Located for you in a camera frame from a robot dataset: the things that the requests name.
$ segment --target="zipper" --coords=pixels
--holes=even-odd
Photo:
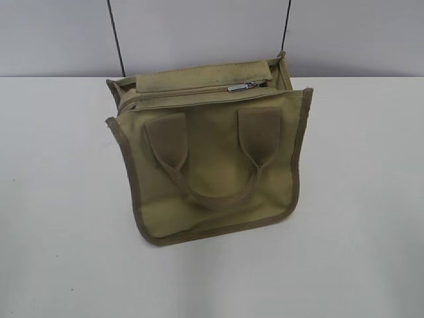
[[[240,85],[234,85],[234,86],[228,86],[227,90],[230,93],[234,93],[235,91],[244,91],[246,89],[258,87],[259,82],[257,81],[248,81],[247,83],[240,84]]]
[[[228,91],[229,93],[235,93],[237,91],[244,91],[246,89],[251,89],[255,87],[259,87],[260,84],[264,83],[265,81],[248,81],[243,84],[238,85],[232,85],[232,86],[215,86],[215,87],[202,87],[198,89],[182,89],[180,91],[167,91],[160,95],[157,93],[149,94],[147,96],[136,96],[128,101],[125,101],[121,107],[118,110],[118,115],[120,115],[124,109],[130,105],[131,103],[134,103],[135,101],[141,100],[141,99],[149,99],[149,98],[157,98],[157,97],[174,97],[174,96],[183,96],[183,95],[196,95],[196,94],[202,94],[202,93],[219,93],[222,91]]]

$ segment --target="bag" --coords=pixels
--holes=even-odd
[[[118,115],[106,121],[148,242],[252,229],[294,210],[312,89],[293,90],[284,54],[107,85]]]

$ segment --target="bag handle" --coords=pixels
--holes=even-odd
[[[145,124],[150,147],[159,165],[185,193],[202,206],[218,211],[245,202],[254,192],[262,170],[272,161],[280,141],[280,110],[275,107],[240,109],[238,141],[254,166],[243,190],[223,197],[201,195],[191,189],[181,173],[187,160],[188,141],[186,115],[175,113],[153,119]]]

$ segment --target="table surface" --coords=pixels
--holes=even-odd
[[[139,235],[104,78],[0,78],[0,317],[422,317],[424,78],[314,87],[285,221]]]

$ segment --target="wire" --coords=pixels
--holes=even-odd
[[[283,41],[281,43],[281,51],[283,51],[284,49],[284,41],[286,40],[287,24],[289,23],[289,14],[290,14],[291,7],[292,7],[292,0],[289,0],[289,5],[287,6],[286,25],[284,26]]]
[[[117,45],[118,50],[118,57],[119,57],[119,63],[121,64],[121,71],[122,76],[125,77],[125,69],[124,69],[124,63],[122,62],[122,55],[121,55],[121,49],[119,48],[119,42],[118,42],[118,36],[117,36],[117,29],[115,28],[115,21],[113,20],[113,13],[112,13],[112,7],[110,0],[107,0],[107,7],[109,9],[109,15],[111,16],[111,23],[112,23],[112,29],[113,29],[113,36],[115,37],[115,43]]]

